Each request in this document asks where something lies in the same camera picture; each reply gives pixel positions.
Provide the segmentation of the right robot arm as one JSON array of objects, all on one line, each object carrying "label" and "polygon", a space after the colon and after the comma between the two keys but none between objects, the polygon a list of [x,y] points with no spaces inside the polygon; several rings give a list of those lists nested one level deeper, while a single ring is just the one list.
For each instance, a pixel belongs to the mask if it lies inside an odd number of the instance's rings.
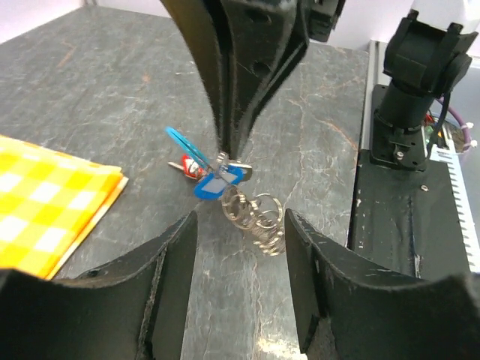
[{"label": "right robot arm", "polygon": [[[222,152],[238,158],[255,121],[304,58],[326,42],[342,1],[165,1],[199,71]],[[477,1],[414,1],[383,70],[409,95],[449,93],[470,65]]]}]

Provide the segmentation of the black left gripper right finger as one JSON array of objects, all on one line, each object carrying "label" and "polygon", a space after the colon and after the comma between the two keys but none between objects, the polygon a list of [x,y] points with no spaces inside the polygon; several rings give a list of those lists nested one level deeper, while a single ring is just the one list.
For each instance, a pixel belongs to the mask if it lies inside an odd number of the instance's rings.
[{"label": "black left gripper right finger", "polygon": [[315,359],[477,359],[479,276],[429,281],[377,265],[284,218],[299,348]]}]

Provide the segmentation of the red key tag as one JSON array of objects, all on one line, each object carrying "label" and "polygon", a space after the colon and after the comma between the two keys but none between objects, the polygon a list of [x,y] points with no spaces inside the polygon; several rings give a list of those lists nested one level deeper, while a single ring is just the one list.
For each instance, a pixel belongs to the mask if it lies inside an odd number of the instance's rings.
[{"label": "red key tag", "polygon": [[169,161],[168,165],[174,169],[181,171],[185,177],[193,179],[195,181],[199,181],[206,174],[205,170],[200,167],[200,165],[187,154],[183,154],[181,156],[180,163]]}]

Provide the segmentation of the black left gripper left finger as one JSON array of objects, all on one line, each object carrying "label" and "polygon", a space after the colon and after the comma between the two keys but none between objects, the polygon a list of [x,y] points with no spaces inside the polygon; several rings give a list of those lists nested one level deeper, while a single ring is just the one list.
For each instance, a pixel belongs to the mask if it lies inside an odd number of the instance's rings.
[{"label": "black left gripper left finger", "polygon": [[3,359],[179,359],[197,213],[74,279],[1,271]]}]

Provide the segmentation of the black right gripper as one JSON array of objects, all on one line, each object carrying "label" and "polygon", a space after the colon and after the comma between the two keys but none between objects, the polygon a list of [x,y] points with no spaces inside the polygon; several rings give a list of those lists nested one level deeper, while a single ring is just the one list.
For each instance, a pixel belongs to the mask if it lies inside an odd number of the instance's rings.
[{"label": "black right gripper", "polygon": [[254,123],[305,54],[308,41],[328,41],[344,0],[223,1],[232,40],[230,100],[222,149],[242,153]]}]

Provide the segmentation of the blue key tag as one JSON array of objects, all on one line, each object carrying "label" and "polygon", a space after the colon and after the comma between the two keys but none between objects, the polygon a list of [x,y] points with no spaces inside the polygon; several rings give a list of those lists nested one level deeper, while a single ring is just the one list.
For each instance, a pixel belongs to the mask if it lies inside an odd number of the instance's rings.
[{"label": "blue key tag", "polygon": [[201,200],[217,200],[221,197],[227,185],[236,185],[243,179],[243,172],[236,167],[221,177],[216,177],[213,172],[203,178],[193,189],[193,194]]}]

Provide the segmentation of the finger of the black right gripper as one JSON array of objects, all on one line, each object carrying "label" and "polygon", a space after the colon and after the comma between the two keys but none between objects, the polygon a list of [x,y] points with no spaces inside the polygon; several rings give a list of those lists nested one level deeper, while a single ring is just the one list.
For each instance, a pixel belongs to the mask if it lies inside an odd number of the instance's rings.
[{"label": "finger of the black right gripper", "polygon": [[218,148],[229,151],[229,23],[220,1],[163,0],[193,57],[214,118]]}]

